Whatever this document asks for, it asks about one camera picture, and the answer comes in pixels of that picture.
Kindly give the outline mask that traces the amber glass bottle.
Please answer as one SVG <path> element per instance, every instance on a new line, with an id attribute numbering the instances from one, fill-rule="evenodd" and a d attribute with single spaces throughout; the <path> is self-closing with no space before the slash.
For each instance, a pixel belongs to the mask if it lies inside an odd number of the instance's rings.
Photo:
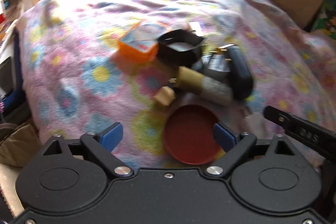
<path id="1" fill-rule="evenodd" d="M 177 75 L 169 79 L 175 88 L 193 93 L 218 105 L 228 106 L 233 100 L 232 89 L 224 83 L 187 67 L 179 67 Z"/>

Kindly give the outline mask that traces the black oval case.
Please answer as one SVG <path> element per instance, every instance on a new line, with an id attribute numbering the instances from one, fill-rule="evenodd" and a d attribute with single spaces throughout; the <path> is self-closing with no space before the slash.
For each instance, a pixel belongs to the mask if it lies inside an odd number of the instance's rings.
<path id="1" fill-rule="evenodd" d="M 254 86 L 253 76 L 245 60 L 243 52 L 238 46 L 227 48 L 227 57 L 229 61 L 228 84 L 232 89 L 233 97 L 237 101 L 243 101 L 248 98 Z"/>

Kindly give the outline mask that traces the orange picture box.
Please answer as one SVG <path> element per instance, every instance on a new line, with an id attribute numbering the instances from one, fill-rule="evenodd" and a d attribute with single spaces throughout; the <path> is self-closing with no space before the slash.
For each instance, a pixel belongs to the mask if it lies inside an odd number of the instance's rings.
<path id="1" fill-rule="evenodd" d="M 158 53 L 158 38 L 171 30 L 161 22 L 142 20 L 119 38 L 118 52 L 135 63 L 151 62 Z"/>

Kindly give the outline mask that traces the cartoon mouse picture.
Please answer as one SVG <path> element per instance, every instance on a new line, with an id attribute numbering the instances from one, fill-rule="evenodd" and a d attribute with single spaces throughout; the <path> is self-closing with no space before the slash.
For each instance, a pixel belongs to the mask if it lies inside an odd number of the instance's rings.
<path id="1" fill-rule="evenodd" d="M 324 0 L 311 32 L 322 31 L 324 35 L 335 40 L 336 0 Z"/>

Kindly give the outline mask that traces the red round lid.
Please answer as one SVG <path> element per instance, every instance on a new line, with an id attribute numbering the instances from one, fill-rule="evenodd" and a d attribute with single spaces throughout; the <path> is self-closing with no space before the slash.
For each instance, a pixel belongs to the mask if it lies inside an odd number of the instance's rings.
<path id="1" fill-rule="evenodd" d="M 177 161 L 203 165 L 213 161 L 221 147 L 213 137 L 217 116 L 199 105 L 179 107 L 167 118 L 163 129 L 163 145 Z"/>

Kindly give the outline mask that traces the small wooden block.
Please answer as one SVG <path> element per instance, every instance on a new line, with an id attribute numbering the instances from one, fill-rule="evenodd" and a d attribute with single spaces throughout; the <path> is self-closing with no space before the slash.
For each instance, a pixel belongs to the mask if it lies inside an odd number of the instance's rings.
<path id="1" fill-rule="evenodd" d="M 155 105 L 162 110 L 168 109 L 175 98 L 175 92 L 169 86 L 161 87 L 153 97 Z"/>

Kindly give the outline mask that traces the white plug adapter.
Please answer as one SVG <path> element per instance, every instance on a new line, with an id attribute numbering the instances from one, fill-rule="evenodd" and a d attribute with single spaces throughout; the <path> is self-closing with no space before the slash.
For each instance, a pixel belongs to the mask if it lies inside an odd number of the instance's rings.
<path id="1" fill-rule="evenodd" d="M 205 75 L 229 73 L 231 58 L 228 56 L 228 48 L 235 44 L 226 44 L 217 47 L 208 55 L 203 55 L 199 61 L 192 65 L 191 69 Z"/>

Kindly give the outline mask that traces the woven lined basket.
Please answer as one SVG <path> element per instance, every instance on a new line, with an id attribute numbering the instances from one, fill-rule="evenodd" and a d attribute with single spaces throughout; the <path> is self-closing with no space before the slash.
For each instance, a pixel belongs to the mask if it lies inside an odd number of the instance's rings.
<path id="1" fill-rule="evenodd" d="M 1 123 L 1 164 L 22 168 L 40 150 L 38 130 L 31 123 Z"/>

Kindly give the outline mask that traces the black square container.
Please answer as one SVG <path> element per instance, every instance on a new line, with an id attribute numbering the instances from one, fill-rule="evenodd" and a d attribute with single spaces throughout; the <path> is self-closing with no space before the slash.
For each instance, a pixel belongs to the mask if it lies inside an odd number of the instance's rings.
<path id="1" fill-rule="evenodd" d="M 186 30 L 173 30 L 157 38 L 157 59 L 177 67 L 192 67 L 203 55 L 204 37 Z"/>

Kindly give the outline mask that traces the floral pink blanket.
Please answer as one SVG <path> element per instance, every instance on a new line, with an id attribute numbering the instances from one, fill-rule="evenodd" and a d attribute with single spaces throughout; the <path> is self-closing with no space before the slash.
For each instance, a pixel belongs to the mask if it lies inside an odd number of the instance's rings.
<path id="1" fill-rule="evenodd" d="M 41 0 L 17 29 L 23 87 L 42 143 L 120 122 L 119 159 L 133 168 L 176 165 L 162 139 L 170 110 L 153 98 L 178 67 L 160 57 L 136 63 L 117 46 L 143 21 L 171 30 L 198 22 L 204 53 L 235 44 L 251 70 L 253 91 L 242 102 L 223 107 L 179 93 L 173 108 L 202 105 L 238 130 L 245 115 L 273 106 L 335 130 L 335 41 L 303 31 L 270 0 Z"/>

